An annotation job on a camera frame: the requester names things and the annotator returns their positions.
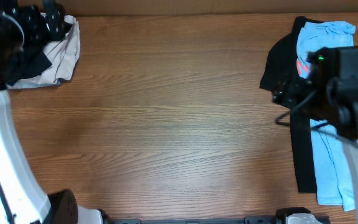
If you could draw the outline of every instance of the clothing pile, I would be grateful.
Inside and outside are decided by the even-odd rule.
[[[71,80],[80,57],[80,27],[73,16],[65,16],[66,36],[43,47],[26,47],[7,68],[8,89],[61,85]]]
[[[292,32],[270,50],[260,88],[274,91],[284,75],[307,78],[308,52],[323,47],[351,47],[356,27],[348,22],[322,22],[297,17]],[[354,193],[342,143],[325,134],[302,127],[325,121],[310,120],[302,112],[291,114],[291,143],[298,191],[316,193],[320,205],[342,205],[355,209]],[[323,127],[336,134],[333,126]]]

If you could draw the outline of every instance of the brown wall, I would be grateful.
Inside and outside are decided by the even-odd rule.
[[[21,5],[41,0],[19,0]],[[57,0],[74,16],[358,12],[358,0]]]

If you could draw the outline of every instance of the wood grain surface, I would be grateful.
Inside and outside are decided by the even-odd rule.
[[[306,207],[333,223],[355,212],[299,194],[285,108],[259,89],[269,50],[296,14],[80,17],[71,82],[12,91],[15,125],[47,193],[113,218],[243,218]],[[358,13],[306,14],[348,21]]]

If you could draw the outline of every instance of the light blue cloth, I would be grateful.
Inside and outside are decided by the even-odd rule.
[[[353,46],[355,31],[356,27],[348,22],[307,22],[301,29],[296,44],[296,66],[300,77],[307,78],[309,75],[310,64],[306,61],[308,52],[315,52],[323,47]],[[325,121],[310,120],[310,126],[323,122]],[[322,129],[336,134],[334,126],[325,126]],[[355,209],[351,173],[342,143],[315,131],[311,133],[311,143],[318,203],[343,205],[345,212]]]

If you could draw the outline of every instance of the wooden table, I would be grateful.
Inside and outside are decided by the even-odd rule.
[[[269,50],[296,14],[81,17],[70,83],[12,91],[17,132],[48,192],[113,218],[242,218],[306,207],[333,223],[355,213],[299,194],[285,108],[259,89]],[[306,14],[357,27],[358,13]]]

